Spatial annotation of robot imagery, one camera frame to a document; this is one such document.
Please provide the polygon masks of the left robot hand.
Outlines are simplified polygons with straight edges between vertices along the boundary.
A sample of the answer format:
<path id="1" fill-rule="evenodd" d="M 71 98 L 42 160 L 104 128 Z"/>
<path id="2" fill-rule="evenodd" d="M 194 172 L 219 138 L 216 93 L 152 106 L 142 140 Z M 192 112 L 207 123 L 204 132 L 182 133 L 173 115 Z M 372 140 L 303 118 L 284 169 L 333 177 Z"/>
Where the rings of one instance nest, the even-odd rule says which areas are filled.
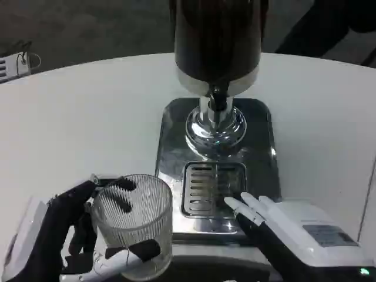
<path id="1" fill-rule="evenodd" d="M 129 247 L 95 251 L 89 199 L 109 184 L 125 191 L 133 181 L 96 175 L 56 195 L 47 203 L 32 199 L 9 244 L 2 281 L 105 281 L 125 270 L 143 266 L 161 253 L 159 243 L 148 239 Z"/>

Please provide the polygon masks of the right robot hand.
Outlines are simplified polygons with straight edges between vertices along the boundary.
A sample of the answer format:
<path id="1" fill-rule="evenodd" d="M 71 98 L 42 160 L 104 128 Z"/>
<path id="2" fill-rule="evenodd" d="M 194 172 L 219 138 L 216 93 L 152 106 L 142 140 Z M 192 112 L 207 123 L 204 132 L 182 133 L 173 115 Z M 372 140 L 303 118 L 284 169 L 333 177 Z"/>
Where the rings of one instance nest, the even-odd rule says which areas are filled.
<path id="1" fill-rule="evenodd" d="M 375 262 L 323 209 L 301 200 L 225 197 L 283 281 L 375 281 Z"/>

